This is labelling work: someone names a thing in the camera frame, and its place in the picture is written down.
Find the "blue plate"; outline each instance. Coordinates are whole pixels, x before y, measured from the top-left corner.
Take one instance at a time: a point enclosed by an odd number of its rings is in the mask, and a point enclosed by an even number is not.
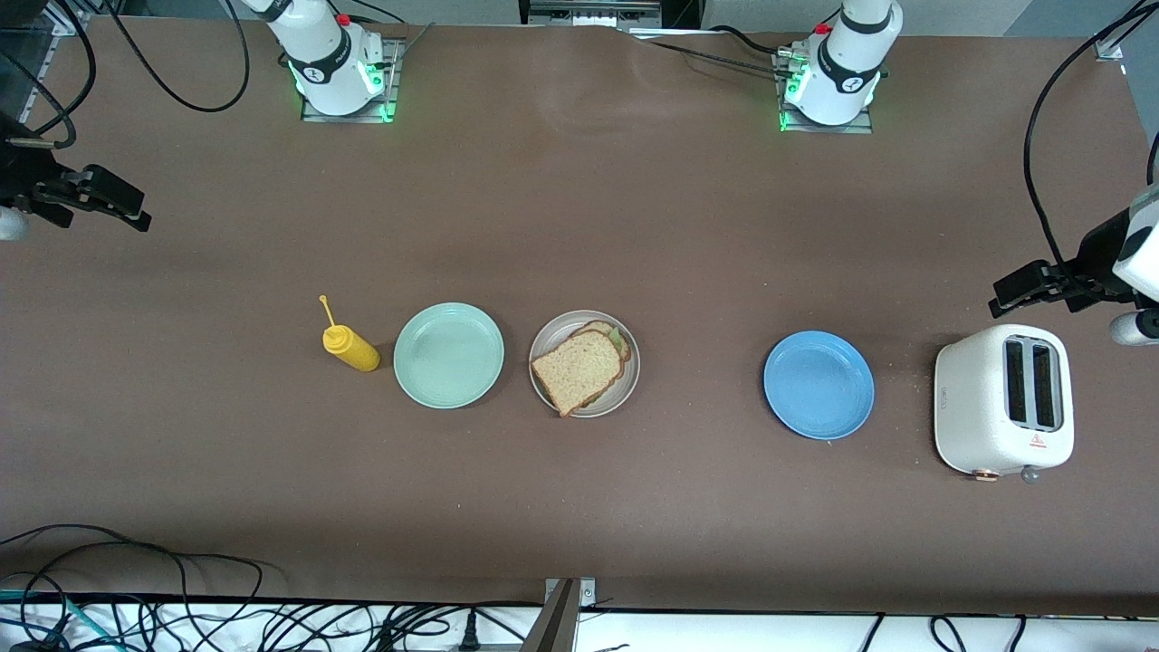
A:
[[[394,376],[402,391],[436,410],[471,405],[502,369],[498,325],[473,305],[432,305],[403,325],[394,344]]]
[[[873,410],[873,374],[853,345],[803,331],[780,342],[765,361],[765,398],[793,432],[815,440],[852,434]]]

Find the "bread slice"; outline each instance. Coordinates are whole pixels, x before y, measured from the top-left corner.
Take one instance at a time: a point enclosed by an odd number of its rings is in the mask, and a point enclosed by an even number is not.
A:
[[[624,375],[624,361],[607,336],[590,331],[563,340],[533,360],[531,369],[560,417],[570,417]]]
[[[632,346],[628,344],[628,340],[624,337],[624,334],[615,328],[615,325],[608,323],[607,321],[600,321],[599,318],[589,321],[581,325],[580,330],[573,334],[571,337],[574,338],[580,334],[588,334],[591,331],[607,336],[607,338],[612,340],[612,344],[615,345],[617,351],[620,352],[620,359],[624,360],[624,362],[632,360]]]

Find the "yellow squeeze bottle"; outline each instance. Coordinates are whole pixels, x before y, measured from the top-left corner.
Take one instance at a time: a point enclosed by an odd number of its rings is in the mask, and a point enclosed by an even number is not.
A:
[[[359,372],[373,372],[378,369],[378,364],[382,359],[378,356],[378,350],[370,346],[370,343],[358,337],[350,330],[349,325],[340,325],[334,322],[330,314],[330,303],[326,301],[326,294],[318,296],[326,308],[326,316],[330,320],[330,328],[322,334],[322,346],[328,353],[334,354],[338,360]]]

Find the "table surface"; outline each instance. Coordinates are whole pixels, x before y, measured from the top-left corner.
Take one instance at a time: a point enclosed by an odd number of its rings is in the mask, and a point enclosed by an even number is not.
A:
[[[130,27],[185,96],[235,88],[228,23]],[[302,124],[272,35],[246,34],[248,93],[203,115],[94,21],[99,81],[59,159],[144,189],[153,228],[79,214],[3,247],[6,533],[83,521],[260,558],[280,569],[269,595],[534,600],[541,578],[593,576],[619,606],[1156,611],[1159,352],[1111,344],[1118,308],[1007,318],[1071,358],[1074,455],[1040,485],[970,482],[932,440],[935,353],[1047,254],[1021,140],[1072,41],[902,38],[861,137],[781,133],[767,79],[598,28],[435,27],[394,124]],[[1036,140],[1069,250],[1143,186],[1125,78],[1092,59]],[[71,96],[83,72],[66,43],[49,82]],[[503,374],[468,409],[421,408],[388,365],[322,351],[320,293],[387,361],[417,310],[478,305]],[[641,350],[635,394],[595,420],[554,417],[526,372],[576,308]],[[809,329],[874,372],[841,441],[792,434],[763,396],[768,351]],[[176,591],[137,556],[76,564],[83,586]],[[191,588],[248,581],[211,576]]]

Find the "plate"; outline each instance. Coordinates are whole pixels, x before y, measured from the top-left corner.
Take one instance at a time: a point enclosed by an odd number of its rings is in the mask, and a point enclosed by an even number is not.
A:
[[[595,309],[566,312],[544,325],[544,329],[535,336],[535,342],[531,344],[531,356],[527,359],[527,374],[531,375],[531,387],[535,388],[535,394],[539,395],[539,398],[544,400],[544,403],[555,409],[555,405],[547,398],[547,393],[539,384],[535,373],[532,372],[531,361],[551,353],[555,347],[563,344],[563,340],[571,337],[571,334],[583,328],[585,323],[597,320],[607,321],[620,330],[625,342],[628,343],[628,347],[632,350],[632,358],[624,364],[624,375],[620,376],[619,381],[612,383],[612,387],[605,390],[595,403],[586,408],[577,408],[571,413],[573,417],[580,419],[591,419],[592,417],[607,415],[624,405],[624,402],[628,401],[628,397],[632,395],[632,390],[636,389],[636,381],[640,380],[640,347],[636,346],[636,340],[632,337],[632,332],[628,331],[627,325],[611,314]]]
[[[394,376],[402,391],[436,410],[479,401],[502,369],[498,325],[465,302],[432,305],[411,316],[394,345]]]
[[[765,398],[793,432],[838,440],[869,418],[873,374],[858,350],[837,336],[794,334],[765,361]]]

